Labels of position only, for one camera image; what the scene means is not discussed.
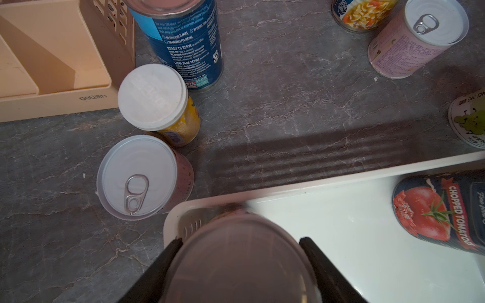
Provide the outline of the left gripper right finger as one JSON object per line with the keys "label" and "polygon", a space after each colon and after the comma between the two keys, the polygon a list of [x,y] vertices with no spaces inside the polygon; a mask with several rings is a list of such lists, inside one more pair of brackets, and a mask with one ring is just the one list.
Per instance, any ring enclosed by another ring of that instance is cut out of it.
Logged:
{"label": "left gripper right finger", "polygon": [[323,302],[366,302],[310,237],[301,238],[299,245],[311,263]]}

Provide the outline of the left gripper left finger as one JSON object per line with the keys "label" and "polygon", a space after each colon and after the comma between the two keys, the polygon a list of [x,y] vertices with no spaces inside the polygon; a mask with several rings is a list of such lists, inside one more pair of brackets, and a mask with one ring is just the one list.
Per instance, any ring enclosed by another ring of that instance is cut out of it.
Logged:
{"label": "left gripper left finger", "polygon": [[130,290],[118,300],[118,303],[159,302],[167,271],[182,245],[182,239],[171,241]]}

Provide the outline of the tall yellow can white lid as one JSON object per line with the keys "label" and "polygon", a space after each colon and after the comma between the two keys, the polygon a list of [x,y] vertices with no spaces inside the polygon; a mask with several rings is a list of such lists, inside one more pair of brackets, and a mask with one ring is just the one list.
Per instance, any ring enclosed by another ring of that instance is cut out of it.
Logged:
{"label": "tall yellow can white lid", "polygon": [[161,302],[321,302],[301,246],[249,210],[183,219]]}

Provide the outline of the dark chopped tomatoes can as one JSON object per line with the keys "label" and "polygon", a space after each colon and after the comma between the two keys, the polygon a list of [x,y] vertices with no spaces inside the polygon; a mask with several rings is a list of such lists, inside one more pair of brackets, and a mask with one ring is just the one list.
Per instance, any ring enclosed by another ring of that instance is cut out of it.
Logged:
{"label": "dark chopped tomatoes can", "polygon": [[484,170],[415,175],[395,187],[400,225],[420,240],[484,255]]}

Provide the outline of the blue Progresso noodle soup can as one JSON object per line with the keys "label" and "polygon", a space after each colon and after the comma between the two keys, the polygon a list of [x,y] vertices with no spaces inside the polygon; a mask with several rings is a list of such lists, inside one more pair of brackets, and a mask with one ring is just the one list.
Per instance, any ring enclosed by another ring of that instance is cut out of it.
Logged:
{"label": "blue Progresso noodle soup can", "polygon": [[333,0],[336,22],[352,32],[368,32],[379,26],[396,7],[398,0]]}

